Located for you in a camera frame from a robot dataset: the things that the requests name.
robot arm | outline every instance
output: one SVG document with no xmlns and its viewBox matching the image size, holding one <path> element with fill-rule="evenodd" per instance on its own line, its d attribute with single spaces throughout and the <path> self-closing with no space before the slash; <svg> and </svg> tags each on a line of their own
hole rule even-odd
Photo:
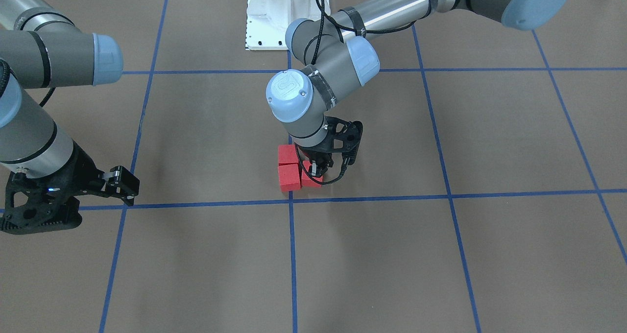
<svg viewBox="0 0 627 333">
<path fill-rule="evenodd" d="M 354 163 L 363 128 L 359 121 L 324 113 L 379 72 L 379 58 L 367 39 L 452 9 L 471 10 L 506 27 L 530 30 L 552 18 L 566 0 L 367 0 L 330 16 L 324 13 L 324 1 L 316 2 L 322 19 L 298 19 L 285 35 L 289 50 L 305 68 L 276 74 L 266 98 L 296 147 L 311 160 L 309 177 L 324 174 L 333 166 L 332 154 L 342 153 L 340 176 L 332 183 Z M 342 147 L 334 148 L 338 142 Z"/>
<path fill-rule="evenodd" d="M 42 0 L 0 0 L 0 165 L 11 171 L 0 230 L 29 234 L 80 225 L 75 196 L 117 197 L 128 206 L 139 180 L 118 166 L 105 173 L 25 88 L 112 83 L 121 77 L 114 39 L 83 34 Z M 27 196 L 16 206 L 15 195 Z"/>
</svg>

red block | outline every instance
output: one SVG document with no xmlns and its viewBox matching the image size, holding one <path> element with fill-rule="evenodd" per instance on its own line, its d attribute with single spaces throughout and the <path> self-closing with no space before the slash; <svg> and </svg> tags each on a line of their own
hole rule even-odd
<svg viewBox="0 0 627 333">
<path fill-rule="evenodd" d="M 309 167 L 312 164 L 309 163 L 309 161 L 303 161 L 303 166 L 305 167 L 305 170 L 309 171 Z M 309 179 L 309 176 L 307 176 L 307 174 L 305 174 L 305 170 L 303 170 L 300 174 L 300 183 L 303 185 L 304 188 L 321 188 L 322 185 L 320 184 L 316 184 L 314 183 L 311 179 Z M 323 176 L 320 177 L 314 177 L 314 179 L 320 181 L 322 183 L 322 178 Z"/>
<path fill-rule="evenodd" d="M 298 164 L 298 155 L 292 144 L 284 144 L 278 146 L 278 165 L 287 166 L 289 164 Z"/>
<path fill-rule="evenodd" d="M 298 164 L 278 166 L 278 183 L 282 192 L 300 190 L 300 167 Z"/>
</svg>

light blue joint cover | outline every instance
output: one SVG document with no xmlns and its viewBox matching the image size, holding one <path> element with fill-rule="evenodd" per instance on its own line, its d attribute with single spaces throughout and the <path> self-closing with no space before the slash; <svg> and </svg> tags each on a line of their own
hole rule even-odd
<svg viewBox="0 0 627 333">
<path fill-rule="evenodd" d="M 116 40 L 94 33 L 94 86 L 117 82 L 123 68 L 124 58 Z"/>
<path fill-rule="evenodd" d="M 266 99 L 272 113 L 280 122 L 300 119 L 314 98 L 312 82 L 299 70 L 281 71 L 268 82 Z"/>
<path fill-rule="evenodd" d="M 290 52 L 292 52 L 291 51 L 291 39 L 294 37 L 294 32 L 296 32 L 296 28 L 298 28 L 300 24 L 305 21 L 311 21 L 311 19 L 306 19 L 306 18 L 296 19 L 292 23 L 289 24 L 289 26 L 287 27 L 287 30 L 285 31 L 285 45 L 287 45 L 287 49 L 289 49 Z"/>
<path fill-rule="evenodd" d="M 352 38 L 346 42 L 346 46 L 349 48 L 349 54 L 359 78 L 359 83 L 363 87 L 381 69 L 377 52 L 364 37 Z"/>
<path fill-rule="evenodd" d="M 553 18 L 566 0 L 511 0 L 501 17 L 505 27 L 536 29 Z"/>
<path fill-rule="evenodd" d="M 0 97 L 0 128 L 5 127 L 18 114 L 22 106 L 22 88 L 11 75 L 9 84 Z"/>
</svg>

blue cap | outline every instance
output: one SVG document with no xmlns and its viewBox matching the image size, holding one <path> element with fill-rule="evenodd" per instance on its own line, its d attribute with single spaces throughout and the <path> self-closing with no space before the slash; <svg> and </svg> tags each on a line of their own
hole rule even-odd
<svg viewBox="0 0 627 333">
<path fill-rule="evenodd" d="M 281 71 L 268 82 L 266 98 L 280 122 L 294 122 L 309 109 L 314 97 L 311 80 L 299 70 Z"/>
<path fill-rule="evenodd" d="M 501 17 L 505 27 L 536 29 L 553 18 L 566 0 L 511 0 Z"/>
<path fill-rule="evenodd" d="M 94 33 L 94 86 L 117 82 L 123 68 L 124 58 L 116 40 Z"/>
<path fill-rule="evenodd" d="M 9 84 L 0 96 L 0 128 L 5 127 L 18 114 L 22 106 L 22 88 L 17 79 L 11 75 Z"/>
<path fill-rule="evenodd" d="M 287 49 L 289 49 L 289 51 L 291 51 L 291 39 L 294 37 L 294 32 L 296 32 L 296 28 L 298 28 L 300 24 L 305 21 L 311 21 L 311 19 L 299 18 L 294 20 L 287 27 L 287 30 L 285 31 L 285 45 L 287 45 Z"/>
<path fill-rule="evenodd" d="M 377 52 L 364 37 L 355 37 L 346 42 L 355 72 L 362 87 L 376 76 L 381 69 Z"/>
</svg>

white plastic mount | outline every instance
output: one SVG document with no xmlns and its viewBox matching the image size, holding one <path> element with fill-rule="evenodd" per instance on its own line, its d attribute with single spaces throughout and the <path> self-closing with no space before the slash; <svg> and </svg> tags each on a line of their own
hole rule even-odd
<svg viewBox="0 0 627 333">
<path fill-rule="evenodd" d="M 329 0 L 325 0 L 331 14 Z M 285 30 L 295 19 L 320 19 L 315 0 L 248 0 L 246 10 L 247 50 L 287 50 Z"/>
</svg>

